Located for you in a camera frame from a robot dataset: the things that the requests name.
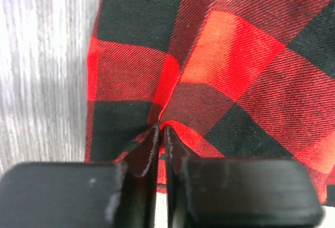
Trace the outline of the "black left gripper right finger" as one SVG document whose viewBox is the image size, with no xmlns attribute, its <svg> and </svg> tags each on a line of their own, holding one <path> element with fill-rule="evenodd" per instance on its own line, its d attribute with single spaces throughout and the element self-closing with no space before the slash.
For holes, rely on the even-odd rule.
<svg viewBox="0 0 335 228">
<path fill-rule="evenodd" d="M 168 227 L 315 227 L 324 215 L 291 158 L 204 158 L 164 129 Z"/>
</svg>

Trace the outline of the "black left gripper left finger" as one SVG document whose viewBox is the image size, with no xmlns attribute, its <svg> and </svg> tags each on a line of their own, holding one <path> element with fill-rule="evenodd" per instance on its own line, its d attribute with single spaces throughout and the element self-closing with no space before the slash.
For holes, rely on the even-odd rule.
<svg viewBox="0 0 335 228">
<path fill-rule="evenodd" d="M 118 162 L 21 163 L 1 178 L 1 227 L 154 227 L 159 127 Z"/>
</svg>

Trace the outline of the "red black plaid shirt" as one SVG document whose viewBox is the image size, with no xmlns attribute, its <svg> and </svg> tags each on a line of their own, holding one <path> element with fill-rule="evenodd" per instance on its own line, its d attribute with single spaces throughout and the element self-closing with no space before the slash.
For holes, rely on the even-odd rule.
<svg viewBox="0 0 335 228">
<path fill-rule="evenodd" d="M 85 160 L 171 126 L 202 157 L 292 156 L 334 206 L 334 0 L 101 0 Z"/>
</svg>

